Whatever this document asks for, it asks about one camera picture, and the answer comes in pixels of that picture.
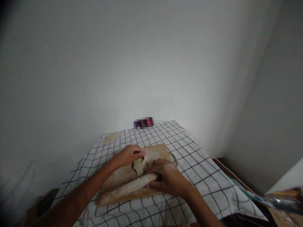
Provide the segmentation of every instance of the dough log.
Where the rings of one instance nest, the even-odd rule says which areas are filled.
[[[121,198],[122,196],[125,196],[137,189],[144,187],[149,182],[155,181],[157,179],[157,177],[158,177],[158,174],[149,173],[149,174],[139,177],[125,185],[122,185],[112,191],[104,193],[97,200],[97,202],[98,202],[97,205],[105,206],[107,204],[110,204],[112,201],[117,200],[117,199]]]

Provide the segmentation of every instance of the forearm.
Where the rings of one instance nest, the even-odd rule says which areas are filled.
[[[222,226],[219,219],[214,215],[207,203],[204,201],[200,192],[193,185],[191,185],[181,197],[190,207],[200,226]]]
[[[117,167],[113,162],[105,163],[98,171],[39,218],[33,226],[72,226],[99,188],[116,169]]]

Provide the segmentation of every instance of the dough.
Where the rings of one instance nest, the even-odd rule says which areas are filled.
[[[101,195],[100,198],[96,201],[96,204],[101,207],[110,203],[117,203],[121,197],[144,187],[151,181],[155,181],[157,177],[158,174],[156,173],[150,173],[144,175],[143,177],[139,177],[125,185],[122,185],[110,192]]]
[[[143,157],[140,159],[137,159],[134,161],[134,170],[137,173],[137,176],[140,176],[143,174],[150,166],[150,163],[148,161],[148,157]]]

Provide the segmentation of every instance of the cutting board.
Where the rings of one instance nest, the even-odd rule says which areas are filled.
[[[159,144],[149,147],[144,147],[143,150],[146,152],[146,156],[150,161],[158,158],[167,159],[171,161],[168,150],[165,146],[165,144]],[[137,173],[133,170],[133,164],[130,164],[128,166],[121,167],[114,171],[109,178],[104,182],[102,185],[98,198],[96,200],[97,206],[105,206],[107,204],[102,204],[102,201],[100,200],[100,196],[106,192],[109,192],[115,188],[118,188],[132,180],[135,180],[138,178]],[[146,189],[145,187],[140,188],[128,195],[125,195],[115,201],[112,201],[111,203],[118,203],[118,202],[124,202],[128,200],[134,200],[139,199],[146,196],[156,195],[156,194],[162,194],[163,192],[159,192],[153,189]]]

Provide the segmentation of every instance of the checkered tablecloth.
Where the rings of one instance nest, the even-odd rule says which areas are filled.
[[[176,121],[156,123],[153,129],[129,129],[109,144],[102,144],[104,134],[70,172],[53,203],[91,176],[115,152],[129,144],[140,147],[164,143],[178,160],[178,169],[202,194],[218,219],[241,213],[266,220],[261,211],[220,170],[195,140]],[[154,195],[104,207],[97,207],[98,193],[80,215],[74,226],[163,226],[195,222],[187,203],[169,194]]]

